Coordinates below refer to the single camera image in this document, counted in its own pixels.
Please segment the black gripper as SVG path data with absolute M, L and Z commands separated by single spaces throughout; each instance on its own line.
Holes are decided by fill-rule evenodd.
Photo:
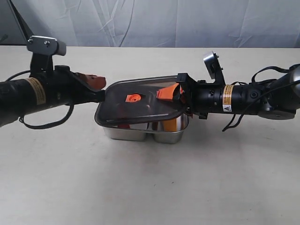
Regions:
M 207 83 L 205 80 L 195 81 L 187 73 L 178 73 L 177 83 L 161 88 L 156 98 L 173 101 L 177 95 L 185 107 L 185 114 L 196 115 L 207 119 L 209 113 L 223 113 L 222 95 L 225 85 Z

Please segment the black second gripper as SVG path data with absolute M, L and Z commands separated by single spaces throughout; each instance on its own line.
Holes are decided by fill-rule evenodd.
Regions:
M 65 65 L 56 65 L 52 75 L 43 74 L 43 87 L 46 96 L 44 109 L 105 100 L 105 77 L 72 72 Z

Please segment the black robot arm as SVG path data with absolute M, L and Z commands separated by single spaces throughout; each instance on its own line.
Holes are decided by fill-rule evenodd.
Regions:
M 273 70 L 283 76 L 258 81 L 255 73 L 249 83 L 225 83 L 222 68 L 217 63 L 207 66 L 213 82 L 195 81 L 186 73 L 175 77 L 175 84 L 159 89 L 155 96 L 158 104 L 166 105 L 189 116 L 207 119 L 210 113 L 257 115 L 271 120 L 294 118 L 300 108 L 300 66 L 288 69 L 269 66 L 261 72 Z

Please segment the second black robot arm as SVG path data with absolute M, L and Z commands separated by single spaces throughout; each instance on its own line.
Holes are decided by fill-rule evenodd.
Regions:
M 65 123 L 74 106 L 100 103 L 105 100 L 106 78 L 72 72 L 68 66 L 56 65 L 53 70 L 31 72 L 28 78 L 14 76 L 0 83 L 0 125 L 20 121 L 30 129 L 49 129 Z M 67 114 L 59 121 L 30 125 L 26 115 L 68 105 Z

